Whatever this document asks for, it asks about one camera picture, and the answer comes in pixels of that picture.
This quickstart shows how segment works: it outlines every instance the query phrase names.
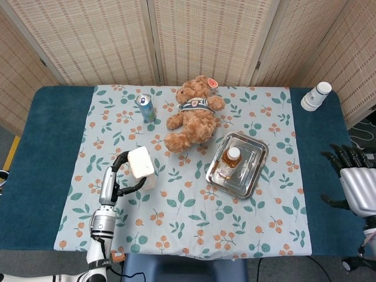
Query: soda can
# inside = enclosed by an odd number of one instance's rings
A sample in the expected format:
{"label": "soda can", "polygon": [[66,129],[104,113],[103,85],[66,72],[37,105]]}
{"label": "soda can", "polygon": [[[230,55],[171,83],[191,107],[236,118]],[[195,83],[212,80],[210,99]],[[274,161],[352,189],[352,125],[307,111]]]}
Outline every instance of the soda can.
{"label": "soda can", "polygon": [[148,94],[141,94],[136,99],[136,104],[140,108],[141,114],[143,116],[143,121],[153,122],[156,118],[156,112],[153,107],[152,97]]}

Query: woven panel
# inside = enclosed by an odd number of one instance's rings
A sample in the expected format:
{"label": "woven panel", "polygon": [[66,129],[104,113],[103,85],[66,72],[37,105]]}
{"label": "woven panel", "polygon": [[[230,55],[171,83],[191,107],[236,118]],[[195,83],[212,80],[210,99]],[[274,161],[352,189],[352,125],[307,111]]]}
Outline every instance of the woven panel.
{"label": "woven panel", "polygon": [[319,46],[345,3],[346,0],[289,0],[254,84],[294,86],[302,64]]}
{"label": "woven panel", "polygon": [[8,0],[70,85],[156,83],[139,0]]}
{"label": "woven panel", "polygon": [[330,82],[348,122],[376,103],[376,2],[349,1],[326,37],[301,86]]}
{"label": "woven panel", "polygon": [[21,135],[35,92],[58,81],[1,12],[0,50],[0,122]]}
{"label": "woven panel", "polygon": [[154,2],[166,85],[205,74],[220,85],[248,86],[273,0]]}

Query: brown teddy bear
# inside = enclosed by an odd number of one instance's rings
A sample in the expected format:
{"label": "brown teddy bear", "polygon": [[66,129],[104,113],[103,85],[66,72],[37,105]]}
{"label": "brown teddy bear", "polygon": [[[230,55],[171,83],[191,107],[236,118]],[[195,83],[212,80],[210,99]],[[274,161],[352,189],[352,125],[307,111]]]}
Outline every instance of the brown teddy bear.
{"label": "brown teddy bear", "polygon": [[176,92],[176,100],[180,104],[180,112],[167,120],[170,130],[183,126],[180,133],[169,133],[164,139],[167,149],[180,153],[193,143],[208,141],[216,130],[214,111],[223,110],[224,100],[219,96],[210,96],[212,87],[218,83],[200,75],[187,81]]}

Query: teal fabric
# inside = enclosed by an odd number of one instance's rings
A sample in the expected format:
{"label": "teal fabric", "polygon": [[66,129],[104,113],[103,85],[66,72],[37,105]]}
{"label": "teal fabric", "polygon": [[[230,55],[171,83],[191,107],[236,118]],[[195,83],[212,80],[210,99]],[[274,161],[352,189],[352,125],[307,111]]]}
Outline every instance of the teal fabric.
{"label": "teal fabric", "polygon": [[340,101],[332,91],[315,112],[308,112],[300,106],[300,100],[310,90],[291,88],[290,93],[312,253],[355,256],[364,239],[364,220],[349,210],[331,208],[320,199],[320,194],[334,200],[345,199],[335,171],[320,155],[322,151],[332,151],[330,143],[351,146]]}
{"label": "teal fabric", "polygon": [[0,249],[51,250],[94,87],[37,91],[0,197]]}

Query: tablecloth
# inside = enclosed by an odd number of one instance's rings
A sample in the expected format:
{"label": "tablecloth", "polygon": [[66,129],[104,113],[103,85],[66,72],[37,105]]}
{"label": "tablecloth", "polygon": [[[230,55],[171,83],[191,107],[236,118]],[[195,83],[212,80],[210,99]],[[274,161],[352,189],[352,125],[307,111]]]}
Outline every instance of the tablecloth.
{"label": "tablecloth", "polygon": [[[0,249],[52,250],[82,141],[94,87],[49,86],[32,101],[25,130],[0,197]],[[315,112],[300,106],[309,88],[290,88],[313,254],[354,256],[364,221],[332,209],[320,193],[344,199],[320,152],[349,143],[340,102],[329,94]]]}
{"label": "tablecloth", "polygon": [[[104,170],[121,151],[146,146],[157,185],[118,200],[112,249],[201,259],[311,254],[289,89],[216,90],[227,105],[216,115],[214,136],[175,155],[166,150],[163,139],[167,118],[178,112],[176,88],[97,86],[55,249],[87,249],[88,221],[99,207]],[[157,111],[154,122],[143,123],[134,101],[138,93],[151,95]],[[241,130],[269,147],[250,200],[231,197],[205,180],[223,135]],[[120,169],[121,186],[132,182],[129,172],[127,166]]]}

